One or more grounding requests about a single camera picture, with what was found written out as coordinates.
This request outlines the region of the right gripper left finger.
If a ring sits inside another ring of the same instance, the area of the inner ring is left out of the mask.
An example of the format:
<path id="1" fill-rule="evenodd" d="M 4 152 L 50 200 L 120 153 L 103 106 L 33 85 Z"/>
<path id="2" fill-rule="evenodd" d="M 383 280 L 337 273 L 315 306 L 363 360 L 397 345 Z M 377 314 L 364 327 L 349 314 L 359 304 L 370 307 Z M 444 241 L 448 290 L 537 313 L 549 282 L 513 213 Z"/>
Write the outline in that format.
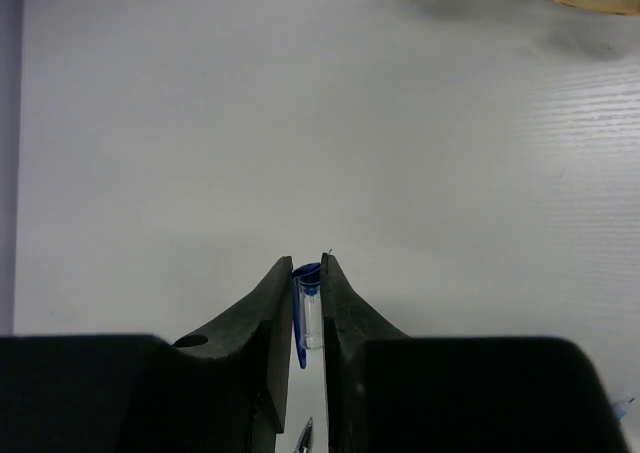
<path id="1" fill-rule="evenodd" d="M 173 343 L 225 367 L 249 385 L 270 426 L 285 426 L 292 335 L 292 258 L 276 261 L 257 286 L 215 318 Z"/>

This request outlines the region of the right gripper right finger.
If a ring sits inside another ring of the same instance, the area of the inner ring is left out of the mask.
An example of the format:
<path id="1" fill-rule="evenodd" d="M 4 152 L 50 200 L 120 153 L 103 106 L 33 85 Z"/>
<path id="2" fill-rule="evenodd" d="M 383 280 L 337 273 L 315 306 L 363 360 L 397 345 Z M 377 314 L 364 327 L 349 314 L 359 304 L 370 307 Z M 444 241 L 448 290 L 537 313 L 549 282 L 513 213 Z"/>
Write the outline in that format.
<path id="1" fill-rule="evenodd" d="M 364 452 L 368 448 L 366 346 L 408 335 L 356 293 L 331 253 L 322 255 L 320 293 L 328 450 Z"/>

